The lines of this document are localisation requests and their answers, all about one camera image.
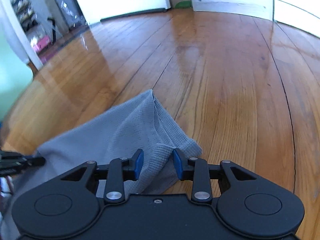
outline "gray cloth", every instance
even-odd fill
[[[15,181],[14,200],[33,187],[88,160],[98,165],[112,159],[132,157],[144,151],[144,164],[138,181],[124,183],[126,196],[131,193],[160,194],[177,181],[171,152],[180,148],[186,157],[198,156],[201,148],[188,138],[168,112],[148,90],[115,106],[91,121],[45,142],[38,152],[46,158],[44,167],[26,171]],[[105,181],[100,181],[97,196],[102,197]],[[13,240],[19,233],[11,217],[4,217],[2,237]]]

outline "pink box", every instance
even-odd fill
[[[48,35],[44,36],[41,40],[39,40],[39,42],[33,46],[33,50],[35,52],[40,52],[41,50],[43,50],[48,44],[51,43],[51,39]]]

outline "mint green chair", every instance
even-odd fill
[[[0,122],[32,79],[31,69],[13,52],[0,24]]]

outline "metal rivet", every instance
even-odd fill
[[[195,193],[196,199],[205,200],[205,199],[208,199],[209,197],[210,197],[210,194],[205,191],[198,191]]]
[[[106,197],[111,200],[116,200],[122,197],[122,194],[118,191],[110,191],[106,194]]]

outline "black robotic gripper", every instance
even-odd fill
[[[304,216],[290,191],[224,160],[207,164],[174,149],[180,180],[193,181],[185,194],[124,195],[124,181],[137,180],[143,151],[108,165],[87,161],[21,195],[12,208],[20,240],[241,240],[298,239]],[[96,197],[107,180],[104,198]],[[221,191],[212,197],[211,179]]]

